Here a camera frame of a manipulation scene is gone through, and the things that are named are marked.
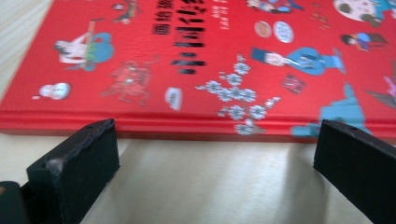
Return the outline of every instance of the blue cartoon figure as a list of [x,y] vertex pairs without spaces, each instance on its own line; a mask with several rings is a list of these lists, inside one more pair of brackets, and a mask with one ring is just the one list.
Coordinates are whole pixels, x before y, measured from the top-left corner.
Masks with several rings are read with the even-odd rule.
[[341,35],[346,45],[355,45],[357,49],[369,51],[370,49],[382,49],[388,42],[380,34],[356,33],[354,35]]
[[286,57],[265,49],[253,48],[251,58],[274,66],[289,65],[312,76],[323,74],[326,69],[337,68],[345,73],[345,67],[341,59],[341,53],[333,49],[334,55],[323,55],[316,49],[304,47],[295,50]]
[[320,123],[324,119],[341,121],[346,124],[355,126],[367,133],[371,133],[365,126],[365,116],[361,110],[358,99],[355,96],[352,87],[346,84],[344,87],[345,99],[334,101],[330,105],[323,106],[320,109],[318,123],[308,123],[306,126],[294,126],[290,129],[294,136],[318,136]]
[[270,13],[291,13],[293,8],[304,10],[303,7],[295,4],[293,0],[247,0],[247,6]]
[[[90,24],[90,30],[93,30],[92,23]],[[108,61],[114,54],[111,34],[99,33],[94,35],[92,31],[72,41],[58,40],[54,47],[59,51],[59,61],[61,63],[75,65],[67,67],[67,69],[72,70],[82,68],[85,71],[93,71],[98,63]]]

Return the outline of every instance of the cartoon illustration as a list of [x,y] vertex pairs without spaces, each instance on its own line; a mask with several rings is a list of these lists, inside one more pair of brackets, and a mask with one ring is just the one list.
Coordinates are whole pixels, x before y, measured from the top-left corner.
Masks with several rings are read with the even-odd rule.
[[58,40],[55,49],[59,51],[61,63],[75,64],[67,69],[93,71],[98,63],[108,61],[114,54],[111,35],[99,33],[94,35],[95,21],[90,22],[89,30],[72,41]]
[[306,126],[294,126],[290,129],[294,136],[318,136],[320,123],[324,119],[341,121],[355,126],[367,133],[371,133],[365,126],[365,116],[361,110],[361,105],[349,84],[344,86],[345,99],[334,101],[330,105],[320,109],[320,116],[317,123],[308,123]]
[[385,19],[385,11],[391,11],[396,19],[396,0],[334,0],[333,4],[343,16],[355,21],[367,21],[373,27]]
[[[131,18],[136,16],[136,11],[140,10],[140,6],[137,3],[137,0],[124,0],[124,2],[128,5],[124,13],[122,13],[120,16],[118,16],[116,19],[114,19],[114,22],[121,22],[123,24],[131,24]],[[115,10],[123,10],[124,5],[117,3],[114,4],[113,9]]]
[[384,48],[388,44],[387,40],[380,34],[357,33],[354,35],[341,35],[341,39],[346,45],[355,45],[356,48],[364,51]]
[[294,75],[287,75],[282,81],[282,86],[294,94],[300,93],[305,85],[305,82]]
[[52,100],[63,100],[70,93],[70,84],[60,82],[53,85],[44,85],[39,90],[39,96],[34,96],[33,100],[45,97]]
[[128,96],[142,95],[139,104],[145,105],[146,100],[150,97],[148,84],[151,79],[151,70],[149,66],[153,62],[146,62],[143,66],[139,66],[136,61],[122,63],[112,74],[114,82],[110,87],[101,93],[102,96],[119,94],[119,100],[131,103],[127,99]]
[[304,47],[284,57],[272,51],[253,48],[251,58],[274,66],[289,65],[312,76],[319,76],[330,68],[337,68],[345,74],[340,51],[338,49],[333,49],[333,51],[334,55],[322,55],[316,49]]
[[256,34],[261,37],[270,37],[272,34],[271,26],[265,21],[256,21],[254,30]]
[[183,92],[180,88],[170,87],[165,92],[165,102],[174,110],[180,110],[183,101]]
[[247,0],[247,6],[270,13],[291,13],[293,8],[304,10],[293,0]]
[[237,101],[239,104],[225,105],[219,112],[219,117],[230,116],[231,119],[238,121],[243,120],[243,124],[235,124],[235,131],[242,135],[251,135],[263,133],[264,129],[257,125],[257,121],[265,119],[267,111],[278,103],[280,97],[273,97],[266,102],[257,105],[249,105],[256,101],[257,94],[251,89],[240,89],[243,77],[248,74],[250,66],[245,63],[245,58],[242,55],[237,55],[237,63],[233,65],[234,73],[225,74],[219,72],[219,78],[225,80],[231,87],[224,88],[216,80],[210,80],[205,85],[197,86],[195,89],[199,91],[208,91],[216,94],[219,99],[225,104],[232,101]]
[[293,29],[283,21],[277,21],[274,23],[274,32],[276,38],[283,43],[289,44],[294,38]]
[[393,77],[384,76],[385,81],[389,85],[388,94],[367,91],[370,95],[374,96],[379,102],[396,109],[396,61],[392,62]]

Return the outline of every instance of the flower pattern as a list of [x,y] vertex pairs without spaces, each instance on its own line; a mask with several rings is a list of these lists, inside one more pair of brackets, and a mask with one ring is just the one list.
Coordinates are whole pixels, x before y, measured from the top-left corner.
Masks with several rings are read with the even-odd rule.
[[248,73],[248,71],[250,70],[250,67],[245,63],[236,63],[233,65],[233,70],[237,74],[244,76]]
[[233,120],[241,120],[245,116],[245,110],[239,105],[233,105],[228,111]]
[[244,101],[249,103],[254,102],[257,97],[256,92],[250,89],[244,90],[244,96],[245,96]]
[[216,94],[221,91],[221,85],[217,81],[208,81],[206,83],[206,89],[210,93]]
[[253,117],[254,119],[264,119],[265,114],[267,113],[265,107],[261,105],[251,106],[249,112],[250,112],[250,116]]
[[228,103],[231,101],[239,101],[240,105],[225,105],[220,111],[218,116],[225,118],[230,116],[232,120],[239,121],[244,120],[243,124],[235,124],[235,131],[241,135],[251,135],[257,133],[263,133],[264,129],[259,127],[256,123],[257,120],[265,119],[267,110],[271,109],[278,101],[280,97],[273,97],[263,102],[261,105],[251,105],[256,101],[257,93],[251,89],[239,89],[242,85],[243,77],[250,71],[250,66],[246,64],[246,59],[238,54],[236,56],[237,63],[233,65],[234,73],[226,74],[219,72],[220,80],[224,80],[230,85],[230,88],[224,88],[221,83],[210,80],[203,86],[197,86],[195,89],[199,91],[208,91],[209,93],[216,94],[219,99]]
[[253,134],[253,127],[246,124],[235,125],[235,130],[241,135],[251,135]]
[[227,77],[225,77],[225,79],[227,79],[228,83],[234,87],[239,86],[242,82],[242,78],[237,74],[230,74]]
[[222,102],[230,102],[233,98],[231,97],[231,92],[228,89],[221,89],[221,91],[218,92],[218,97]]

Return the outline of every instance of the red book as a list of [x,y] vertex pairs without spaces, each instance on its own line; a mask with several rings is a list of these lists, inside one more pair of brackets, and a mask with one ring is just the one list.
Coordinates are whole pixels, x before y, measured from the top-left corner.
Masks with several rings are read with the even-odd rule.
[[395,18],[392,0],[54,1],[0,129],[300,141],[332,119],[396,140]]

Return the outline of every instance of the cartoon face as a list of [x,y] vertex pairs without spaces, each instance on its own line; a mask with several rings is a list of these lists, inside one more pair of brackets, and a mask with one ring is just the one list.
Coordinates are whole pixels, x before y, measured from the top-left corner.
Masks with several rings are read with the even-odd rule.
[[274,5],[272,5],[271,3],[264,3],[263,9],[267,12],[275,10]]
[[350,38],[350,39],[348,39],[347,43],[350,45],[356,45],[356,44],[358,44],[358,41],[354,38]]
[[248,7],[259,7],[261,0],[247,0]]
[[334,0],[334,7],[343,16],[363,21],[365,16],[375,17],[375,5],[371,0]]
[[40,88],[40,95],[49,97],[52,100],[62,100],[69,95],[70,85],[67,83],[57,83],[55,85],[45,85]]

